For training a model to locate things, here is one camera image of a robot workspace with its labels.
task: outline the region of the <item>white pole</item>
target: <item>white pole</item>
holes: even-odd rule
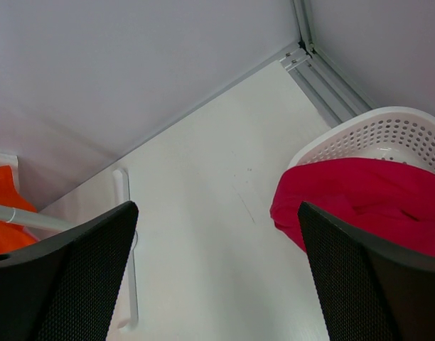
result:
[[[59,220],[47,215],[40,215],[14,207],[0,205],[0,221],[10,222],[26,227],[35,227],[38,229],[47,229],[55,232],[63,232],[75,227],[75,224]]]

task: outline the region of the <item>orange cloth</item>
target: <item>orange cloth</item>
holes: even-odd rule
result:
[[[35,207],[17,193],[9,166],[0,167],[0,205],[36,212]],[[26,247],[35,242],[32,236],[23,231],[22,226],[0,222],[0,254]]]

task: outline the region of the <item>basket rim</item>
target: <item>basket rim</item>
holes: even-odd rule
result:
[[[290,169],[294,166],[298,165],[298,162],[312,149],[322,144],[324,141],[327,141],[328,139],[334,137],[336,134],[340,133],[343,130],[346,130],[347,128],[350,128],[351,126],[354,126],[356,124],[362,123],[364,121],[367,121],[368,119],[372,119],[373,117],[384,115],[384,114],[391,114],[391,113],[397,113],[397,114],[411,114],[417,117],[421,117],[424,120],[429,121],[432,125],[435,126],[435,117],[431,114],[428,114],[427,112],[423,112],[422,110],[410,108],[410,107],[382,107],[370,110],[368,112],[365,112],[364,114],[361,114],[359,116],[356,116],[352,119],[349,119],[346,122],[343,122],[342,124],[339,124],[338,126],[330,129],[326,133],[320,135],[316,139],[314,139],[309,144],[305,145],[298,153],[295,154],[295,156],[291,159],[289,167],[287,169]]]

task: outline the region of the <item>white table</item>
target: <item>white table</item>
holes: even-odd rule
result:
[[[269,216],[292,156],[329,126],[272,63],[43,213],[84,222],[129,173],[139,322],[113,340],[327,340],[306,255]]]

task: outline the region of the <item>perforated basket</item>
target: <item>perforated basket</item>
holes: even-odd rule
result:
[[[397,161],[435,173],[435,117],[406,107],[371,110],[312,141],[289,168],[348,157]]]

